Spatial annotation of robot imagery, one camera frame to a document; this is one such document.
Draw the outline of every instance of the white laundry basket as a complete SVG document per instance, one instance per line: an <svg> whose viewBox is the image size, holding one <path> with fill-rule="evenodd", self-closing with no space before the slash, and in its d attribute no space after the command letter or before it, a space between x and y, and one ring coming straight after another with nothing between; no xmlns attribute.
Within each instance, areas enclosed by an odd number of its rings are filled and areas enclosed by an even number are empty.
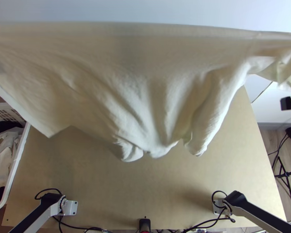
<svg viewBox="0 0 291 233"><path fill-rule="evenodd" d="M22 153L24 151L26 139L28 136L28 132L30 129L30 124L26 123L26 121L22 118L22 116L15 110L13 109L9 104L7 103L0 103L0 121L12 121L12 122L19 122L22 126L24 126L24 131L22 134L22 137L20 139L20 142L18 144L18 148L15 152L13 153L13 164L11 166L10 174L7 180L7 184L4 188L4 192L2 195L2 198L0 200L0 209L5 205L7 202L7 198L9 196L12 183L14 180L14 176L16 174L16 170L19 164L19 161L21 159Z"/></svg>

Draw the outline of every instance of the black cable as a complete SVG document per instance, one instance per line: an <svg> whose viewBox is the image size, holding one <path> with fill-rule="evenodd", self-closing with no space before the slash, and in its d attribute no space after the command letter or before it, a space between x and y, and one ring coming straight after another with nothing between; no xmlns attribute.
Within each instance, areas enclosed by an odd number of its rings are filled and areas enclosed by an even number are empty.
<svg viewBox="0 0 291 233"><path fill-rule="evenodd" d="M217 224L217 222L218 222L219 220L230 220L232 223L236 222L235 219L233 219L233 218L231 218L231 217L220 218L221 215L223 214L223 212L224 212L226 209L227 209L226 207L225 207L224 209L222 209L222 211L220 212L219 216L218 216L216 219L211 219L211 220L207 220L207 221L204 221L204 222L202 222L202 223L199 223L199 224L197 224L197 225L195 225L195 226L193 226L193 227L191 227L191 228L188 228L188 229L183 230L182 233L187 233L187 232L192 231L192 230L194 230L194 229L211 228L211 227L213 227L215 224ZM209 222L213 222L213 221L215 221L215 222L214 222L212 225L210 225L210 226L203 226L203 227L200 227L201 225L203 225L203 224L205 224L205 223L209 223Z"/></svg>
<svg viewBox="0 0 291 233"><path fill-rule="evenodd" d="M284 138L285 138L286 136L287 136L287 134L285 134L285 136L281 139L281 141L280 141L280 143L279 143L279 145L278 145L278 147L277 147L277 150L275 150L274 152L269 153L269 154L267 154L267 155L272 155L272 154L278 152L278 151L280 150L280 148L282 147L282 145L284 144L284 142L289 138L289 137L287 137L287 138L284 140Z"/></svg>
<svg viewBox="0 0 291 233"><path fill-rule="evenodd" d="M46 189L43 189L41 190L40 192L37 193L37 195L35 196L35 199L36 200L40 200L41 197L38 198L38 195L41 194L42 192L45 192L45 191L49 191L49 190L55 190L57 191L60 195L62 195L62 193L60 192L59 189L57 188L46 188ZM90 227L90 228L85 228L85 227L77 227L77 226L71 226L67 223L63 223L62 222L62 218L64 216L60 216L59 219L57 219L56 217L52 216L57 222L58 222L58 228L59 228L59 231L60 233L63 233L62 232L62 229L61 229L61 224L64 225L64 226L67 226L67 227L70 227L70 228L73 228L73 229L78 229L78 230L85 230L85 232L89 231L89 230L94 230L94 231L102 231L102 232L105 232L105 233L112 233L111 231L108 231L108 230L104 230L100 227Z"/></svg>
<svg viewBox="0 0 291 233"><path fill-rule="evenodd" d="M286 134L284 135L284 137L281 139L281 141L280 141L280 143L279 143L279 145L278 145L276 151L267 154L267 155L272 155L272 154L274 154L274 153L277 153L277 154L275 155L274 160L273 160L273 163L272 163L272 169L274 168L275 163L276 163L276 161L277 161L277 159L278 159L279 151L280 151L281 147L283 146L283 144L285 143L285 141L289 138L289 136L286 137L287 135L288 135L288 134L286 133Z"/></svg>
<svg viewBox="0 0 291 233"><path fill-rule="evenodd" d="M94 231L103 231L103 232L106 232L106 233L113 233L111 231L108 231L108 230L104 230L100 227L90 227L90 228L86 228L86 227L77 227L77 226L71 226L67 223L64 223L62 222L61 220L57 219L56 217L52 216L58 223L61 222L62 225L64 226L67 226L67 227L70 227L70 228L73 228L73 229L78 229L78 230L86 230L85 232L89 231L89 230L94 230Z"/></svg>
<svg viewBox="0 0 291 233"><path fill-rule="evenodd" d="M62 195L62 193L61 193L61 192L59 191L59 189L57 189L57 188L46 188L46 189L41 190L40 192L38 192L37 195L35 195L35 199L36 199L36 200L40 200L41 197L38 198L38 195L39 195L40 193L42 193L42 192L49 191L49 190L55 190L55 191L57 191L60 195Z"/></svg>
<svg viewBox="0 0 291 233"><path fill-rule="evenodd" d="M217 191L215 191L215 192L212 194L212 196L211 196L211 201L212 201L212 203L214 204L214 206L216 206L216 207L218 207L218 208L220 208L220 209L225 208L225 206L218 206L218 205L216 205L215 201L213 200L213 198L214 198L214 196L215 196L216 193L223 193L226 197L227 197L227 194L226 194L225 192L223 192L223 191L217 190Z"/></svg>
<svg viewBox="0 0 291 233"><path fill-rule="evenodd" d="M58 228L59 228L60 233L63 233L61 230L61 220L62 220L62 216L59 218Z"/></svg>

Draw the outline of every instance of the black stand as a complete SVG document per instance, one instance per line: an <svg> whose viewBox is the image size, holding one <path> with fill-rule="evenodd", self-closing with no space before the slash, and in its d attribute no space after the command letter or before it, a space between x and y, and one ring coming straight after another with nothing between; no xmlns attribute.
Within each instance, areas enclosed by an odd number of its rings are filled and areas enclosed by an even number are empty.
<svg viewBox="0 0 291 233"><path fill-rule="evenodd" d="M290 198L291 198L291 186L290 186L290 182L289 182L289 176L291 175L291 172L287 172L284 168L284 165L280 159L280 157L278 156L278 159L280 162L280 171L278 175L275 175L275 178L280 178L283 183L287 186L287 188L289 189L290 192Z"/></svg>

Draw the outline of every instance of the tabletop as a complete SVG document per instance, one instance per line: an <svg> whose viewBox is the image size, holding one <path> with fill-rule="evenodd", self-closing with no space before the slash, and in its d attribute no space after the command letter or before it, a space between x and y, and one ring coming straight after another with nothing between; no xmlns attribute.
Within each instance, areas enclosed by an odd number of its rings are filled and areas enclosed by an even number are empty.
<svg viewBox="0 0 291 233"><path fill-rule="evenodd" d="M31 127L9 195L2 225L15 226L38 205L42 189L58 188L78 201L74 226L184 229L216 218L211 195L238 190L260 208L286 219L277 185L244 87L235 95L221 129L201 157L179 142L159 159L144 156L124 163L101 143L70 127L47 138ZM255 226L244 217L216 227ZM45 228L57 228L50 219Z"/></svg>

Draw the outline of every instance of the clothes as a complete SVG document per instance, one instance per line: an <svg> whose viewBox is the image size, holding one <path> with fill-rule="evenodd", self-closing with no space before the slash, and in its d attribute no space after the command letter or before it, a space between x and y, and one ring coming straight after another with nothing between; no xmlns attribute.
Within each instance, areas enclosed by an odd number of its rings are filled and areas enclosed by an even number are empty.
<svg viewBox="0 0 291 233"><path fill-rule="evenodd" d="M19 132L5 131L0 133L0 187L7 183L13 155L19 143Z"/></svg>
<svg viewBox="0 0 291 233"><path fill-rule="evenodd" d="M291 34L133 23L0 25L0 96L47 137L73 125L123 161L203 154L247 74L291 87Z"/></svg>
<svg viewBox="0 0 291 233"><path fill-rule="evenodd" d="M23 126L19 122L0 121L0 133L15 127L23 128Z"/></svg>

